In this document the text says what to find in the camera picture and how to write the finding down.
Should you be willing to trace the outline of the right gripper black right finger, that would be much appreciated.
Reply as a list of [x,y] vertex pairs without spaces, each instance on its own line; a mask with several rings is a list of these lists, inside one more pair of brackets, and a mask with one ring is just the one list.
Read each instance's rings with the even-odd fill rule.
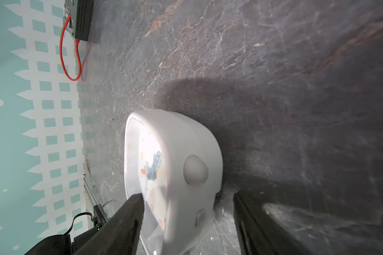
[[259,197],[234,194],[234,222],[243,255],[308,255],[309,250],[274,221]]

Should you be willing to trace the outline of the white alarm device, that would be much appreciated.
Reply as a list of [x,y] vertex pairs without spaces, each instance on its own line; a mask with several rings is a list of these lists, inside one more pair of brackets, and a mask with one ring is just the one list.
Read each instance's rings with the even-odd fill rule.
[[176,112],[139,110],[124,140],[126,196],[144,198],[140,240],[149,255],[183,255],[214,223],[223,160],[212,132]]

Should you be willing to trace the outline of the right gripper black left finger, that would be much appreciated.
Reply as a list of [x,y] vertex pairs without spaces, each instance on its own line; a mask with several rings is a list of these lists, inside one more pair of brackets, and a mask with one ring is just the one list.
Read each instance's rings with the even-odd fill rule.
[[77,255],[134,255],[143,223],[142,194],[132,195],[112,218],[76,252]]

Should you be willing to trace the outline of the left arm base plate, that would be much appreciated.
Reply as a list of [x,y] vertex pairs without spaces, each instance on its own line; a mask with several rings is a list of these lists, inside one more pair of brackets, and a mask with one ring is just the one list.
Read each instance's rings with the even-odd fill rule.
[[92,222],[94,227],[100,230],[106,224],[106,219],[103,213],[102,205],[97,203],[94,194],[91,191],[89,184],[87,183],[86,174],[84,174],[84,189],[86,195],[87,212],[92,213]]

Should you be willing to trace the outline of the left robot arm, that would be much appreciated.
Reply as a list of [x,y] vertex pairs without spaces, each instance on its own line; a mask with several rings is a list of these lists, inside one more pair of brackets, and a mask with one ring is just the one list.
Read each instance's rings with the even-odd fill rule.
[[41,240],[25,255],[74,255],[93,236],[84,233],[71,241],[70,235],[53,235]]

